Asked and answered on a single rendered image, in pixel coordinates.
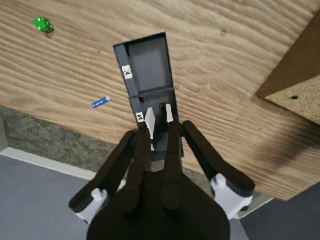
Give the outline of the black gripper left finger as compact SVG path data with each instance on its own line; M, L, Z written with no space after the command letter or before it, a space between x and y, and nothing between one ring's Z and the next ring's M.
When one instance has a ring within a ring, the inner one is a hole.
M137 124L139 131L127 131L96 175L72 197L69 208L84 222L90 224L114 196L128 167L119 209L127 219L134 219L139 215L142 208L144 171L151 171L154 123L155 117L150 107L145 120Z

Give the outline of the green die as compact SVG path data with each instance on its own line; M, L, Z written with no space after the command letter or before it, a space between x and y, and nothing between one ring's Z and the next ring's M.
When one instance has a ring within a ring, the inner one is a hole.
M33 22L40 32L49 33L50 31L54 30L49 20L46 18L38 16L33 20Z

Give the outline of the black rack of bins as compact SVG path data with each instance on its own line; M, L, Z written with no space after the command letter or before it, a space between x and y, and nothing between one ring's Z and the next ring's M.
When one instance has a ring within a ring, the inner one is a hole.
M170 104L179 122L166 31L112 45L138 124L152 107L155 123L151 139L151 162L165 160L167 155L167 110Z

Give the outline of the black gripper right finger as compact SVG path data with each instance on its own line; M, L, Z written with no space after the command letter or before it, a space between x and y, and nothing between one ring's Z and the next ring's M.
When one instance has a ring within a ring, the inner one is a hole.
M178 123L166 104L168 121L167 155L161 187L161 203L165 213L178 215L182 201L182 159L180 137L184 137L196 160L211 184L215 201L224 209L230 220L237 211L249 208L255 189L254 181L226 162L190 120Z

